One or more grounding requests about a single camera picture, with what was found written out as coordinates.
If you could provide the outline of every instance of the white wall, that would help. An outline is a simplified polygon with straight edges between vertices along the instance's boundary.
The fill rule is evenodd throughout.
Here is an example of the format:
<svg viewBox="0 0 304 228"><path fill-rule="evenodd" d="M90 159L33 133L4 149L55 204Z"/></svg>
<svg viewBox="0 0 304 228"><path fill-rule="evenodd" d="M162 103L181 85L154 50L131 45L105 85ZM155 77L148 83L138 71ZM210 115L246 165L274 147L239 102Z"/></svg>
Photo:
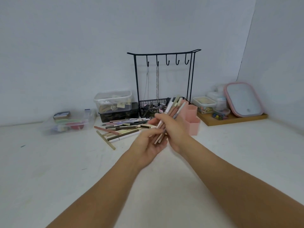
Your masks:
<svg viewBox="0 0 304 228"><path fill-rule="evenodd" d="M304 0L257 0L238 81L266 112L304 130Z"/></svg>
<svg viewBox="0 0 304 228"><path fill-rule="evenodd" d="M192 96L235 81L255 0L0 0L0 125L95 108L97 92L131 89L132 53L196 54ZM160 61L160 97L186 96L184 56ZM156 94L150 61L149 99ZM138 59L140 95L145 57Z"/></svg>

